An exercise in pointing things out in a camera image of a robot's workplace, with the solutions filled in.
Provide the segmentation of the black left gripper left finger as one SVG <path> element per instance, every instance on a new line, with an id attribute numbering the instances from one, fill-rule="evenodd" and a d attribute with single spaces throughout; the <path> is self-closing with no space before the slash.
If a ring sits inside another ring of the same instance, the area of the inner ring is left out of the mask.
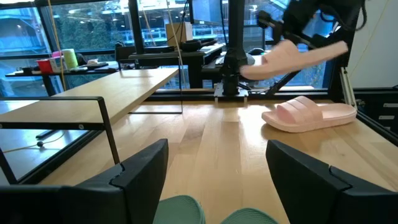
<path id="1" fill-rule="evenodd" d="M 75 186 L 2 186 L 0 224 L 152 224 L 168 157 L 160 139 Z"/>

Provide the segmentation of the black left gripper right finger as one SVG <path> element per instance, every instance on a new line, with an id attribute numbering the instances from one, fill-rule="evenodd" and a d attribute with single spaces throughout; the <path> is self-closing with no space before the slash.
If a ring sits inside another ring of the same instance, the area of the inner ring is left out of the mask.
<path id="1" fill-rule="evenodd" d="M 291 224 L 398 224 L 398 192 L 277 140 L 268 141 L 266 159 Z"/>

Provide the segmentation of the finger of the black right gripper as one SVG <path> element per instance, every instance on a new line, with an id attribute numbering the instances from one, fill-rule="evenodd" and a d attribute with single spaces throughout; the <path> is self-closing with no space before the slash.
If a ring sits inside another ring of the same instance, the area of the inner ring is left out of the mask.
<path id="1" fill-rule="evenodd" d="M 291 32 L 283 32 L 282 36 L 285 40 L 290 40 L 295 45 L 305 44 L 310 49 L 314 48 L 314 45 L 308 39 L 302 37 L 301 35 L 293 34 Z"/>
<path id="2" fill-rule="evenodd" d="M 257 25 L 262 29 L 271 27 L 272 34 L 282 34 L 283 23 L 281 21 L 274 20 L 271 15 L 266 11 L 259 11 L 259 13 L 257 14 Z"/>

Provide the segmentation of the pink slide sandal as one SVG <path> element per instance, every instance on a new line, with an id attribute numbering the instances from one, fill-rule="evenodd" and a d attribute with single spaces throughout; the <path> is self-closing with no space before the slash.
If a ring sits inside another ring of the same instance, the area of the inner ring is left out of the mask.
<path id="1" fill-rule="evenodd" d="M 288 133 L 304 133 L 353 122 L 357 109 L 344 103 L 318 105 L 305 96 L 298 96 L 262 114 L 270 126 Z"/>
<path id="2" fill-rule="evenodd" d="M 279 42 L 269 53 L 264 54 L 260 65 L 245 65 L 240 74 L 250 80 L 266 80 L 277 75 L 297 72 L 336 58 L 348 51 L 344 41 L 300 53 L 290 40 Z"/>

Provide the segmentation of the green slide sandal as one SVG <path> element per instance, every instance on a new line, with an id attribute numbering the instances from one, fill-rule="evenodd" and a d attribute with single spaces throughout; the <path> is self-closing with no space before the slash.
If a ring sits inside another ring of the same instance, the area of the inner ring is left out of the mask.
<path id="1" fill-rule="evenodd" d="M 221 224 L 278 224 L 268 214 L 255 208 L 242 208 L 227 216 Z"/>
<path id="2" fill-rule="evenodd" d="M 189 195 L 161 200 L 153 224 L 206 224 L 201 205 Z"/>

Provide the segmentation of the computer monitor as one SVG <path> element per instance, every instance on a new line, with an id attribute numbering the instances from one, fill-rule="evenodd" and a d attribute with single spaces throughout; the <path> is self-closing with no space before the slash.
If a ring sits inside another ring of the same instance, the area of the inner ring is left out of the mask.
<path id="1" fill-rule="evenodd" d="M 188 0 L 190 22 L 220 26 L 222 18 L 227 18 L 228 3 L 228 0 Z"/>

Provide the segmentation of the black headphones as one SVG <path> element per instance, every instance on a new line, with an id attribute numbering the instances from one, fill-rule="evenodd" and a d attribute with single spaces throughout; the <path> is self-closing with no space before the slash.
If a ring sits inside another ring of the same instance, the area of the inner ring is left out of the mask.
<path id="1" fill-rule="evenodd" d="M 216 39 L 193 39 L 186 42 L 182 42 L 180 49 L 184 52 L 195 52 L 200 50 L 202 47 L 211 46 L 217 43 Z"/>

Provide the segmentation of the black office desk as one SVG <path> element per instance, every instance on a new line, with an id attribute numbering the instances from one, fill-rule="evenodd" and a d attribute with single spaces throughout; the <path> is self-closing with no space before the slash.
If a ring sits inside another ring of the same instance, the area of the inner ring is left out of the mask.
<path id="1" fill-rule="evenodd" d="M 203 66 L 209 64 L 222 53 L 225 44 L 215 44 L 204 47 L 196 52 L 182 52 L 182 64 L 188 67 L 188 79 L 190 88 L 203 88 Z M 157 54 L 131 54 L 129 60 L 138 60 L 141 66 L 178 65 L 178 52 Z"/>

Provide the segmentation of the cardboard box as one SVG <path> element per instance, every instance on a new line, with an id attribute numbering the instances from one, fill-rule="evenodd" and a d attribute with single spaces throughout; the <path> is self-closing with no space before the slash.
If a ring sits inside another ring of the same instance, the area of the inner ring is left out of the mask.
<path id="1" fill-rule="evenodd" d="M 176 47 L 177 44 L 193 40 L 193 26 L 189 22 L 179 22 L 165 25 L 168 46 Z"/>

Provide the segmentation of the low black side table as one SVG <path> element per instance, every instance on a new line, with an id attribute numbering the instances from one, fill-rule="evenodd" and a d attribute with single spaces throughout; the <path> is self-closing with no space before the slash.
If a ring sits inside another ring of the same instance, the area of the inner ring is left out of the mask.
<path id="1" fill-rule="evenodd" d="M 118 72 L 121 66 L 117 62 L 107 62 L 107 66 L 101 68 L 95 68 L 93 70 L 77 71 L 77 72 L 65 72 L 64 81 L 62 84 L 62 78 L 60 73 L 42 73 L 39 71 L 33 71 L 31 73 L 24 73 L 23 71 L 8 73 L 7 78 L 25 78 L 25 77 L 40 77 L 43 80 L 45 90 L 49 96 L 56 95 L 65 90 L 75 88 L 79 85 L 86 84 L 94 79 L 101 78 L 110 75 L 114 72 Z"/>

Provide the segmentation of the green yellow bottle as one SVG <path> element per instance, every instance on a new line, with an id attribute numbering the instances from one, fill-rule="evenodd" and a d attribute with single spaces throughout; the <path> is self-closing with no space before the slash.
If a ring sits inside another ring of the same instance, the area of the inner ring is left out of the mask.
<path id="1" fill-rule="evenodd" d="M 62 55 L 68 70 L 78 67 L 78 61 L 74 49 L 63 49 Z"/>

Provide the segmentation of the small white box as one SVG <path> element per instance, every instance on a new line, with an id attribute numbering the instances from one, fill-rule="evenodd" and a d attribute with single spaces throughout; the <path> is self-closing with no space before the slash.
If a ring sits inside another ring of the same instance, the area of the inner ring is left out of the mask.
<path id="1" fill-rule="evenodd" d="M 60 73 L 67 70 L 64 57 L 52 57 L 49 58 L 49 62 L 53 73 Z"/>

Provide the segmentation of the red cup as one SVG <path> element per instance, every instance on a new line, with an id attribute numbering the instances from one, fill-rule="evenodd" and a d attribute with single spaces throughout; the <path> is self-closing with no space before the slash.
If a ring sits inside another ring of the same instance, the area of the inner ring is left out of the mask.
<path id="1" fill-rule="evenodd" d="M 39 67 L 39 70 L 42 73 L 52 73 L 52 66 L 49 59 L 42 59 L 36 61 Z"/>

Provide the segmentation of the wooden shelf with black frame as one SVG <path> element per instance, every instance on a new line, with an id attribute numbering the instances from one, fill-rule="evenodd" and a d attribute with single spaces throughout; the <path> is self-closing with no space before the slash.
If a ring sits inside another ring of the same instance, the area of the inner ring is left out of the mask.
<path id="1" fill-rule="evenodd" d="M 123 70 L 50 97 L 0 98 L 0 184 L 75 184 L 115 165 L 127 117 L 179 76 Z"/>

